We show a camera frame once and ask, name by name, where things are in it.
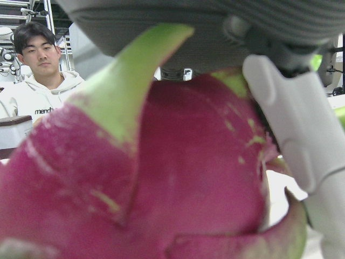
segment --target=hood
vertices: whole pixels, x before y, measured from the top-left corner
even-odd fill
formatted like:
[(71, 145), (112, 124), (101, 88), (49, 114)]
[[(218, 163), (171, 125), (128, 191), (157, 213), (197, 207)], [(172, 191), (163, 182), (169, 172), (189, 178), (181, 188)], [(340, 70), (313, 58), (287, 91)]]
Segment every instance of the hood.
[(44, 85), (37, 82), (33, 75), (26, 76), (24, 82), (26, 82), (35, 91), (51, 91), (52, 94), (61, 93), (81, 84), (84, 80), (79, 76), (79, 73), (75, 71), (61, 72), (65, 80), (55, 89), (49, 90)]

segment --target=dragon fruit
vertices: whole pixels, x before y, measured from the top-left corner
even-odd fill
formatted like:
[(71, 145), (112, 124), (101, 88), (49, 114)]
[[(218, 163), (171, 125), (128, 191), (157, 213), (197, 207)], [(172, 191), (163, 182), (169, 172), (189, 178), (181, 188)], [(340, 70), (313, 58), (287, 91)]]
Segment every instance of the dragon fruit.
[(192, 33), (140, 35), (0, 167), (0, 258), (301, 257), (292, 195), (263, 230), (278, 153), (240, 68), (151, 82)]

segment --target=white robot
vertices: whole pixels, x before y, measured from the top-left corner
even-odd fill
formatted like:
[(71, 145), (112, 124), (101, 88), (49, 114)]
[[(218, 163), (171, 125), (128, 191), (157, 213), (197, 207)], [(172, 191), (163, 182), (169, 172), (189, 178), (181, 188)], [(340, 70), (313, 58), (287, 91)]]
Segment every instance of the white robot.
[[(13, 42), (13, 32), (9, 27), (0, 27), (0, 40)], [(15, 54), (4, 47), (0, 47), (0, 73), (11, 73), (13, 76), (20, 75), (20, 62)]]

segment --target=black hair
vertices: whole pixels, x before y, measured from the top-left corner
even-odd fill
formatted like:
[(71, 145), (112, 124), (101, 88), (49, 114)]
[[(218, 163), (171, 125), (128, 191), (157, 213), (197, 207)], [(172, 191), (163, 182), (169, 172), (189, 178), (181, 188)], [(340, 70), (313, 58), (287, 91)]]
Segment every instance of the black hair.
[(28, 41), (35, 36), (43, 36), (51, 45), (55, 45), (55, 35), (48, 27), (38, 22), (29, 22), (19, 25), (14, 32), (14, 46), (19, 54), (27, 47)]

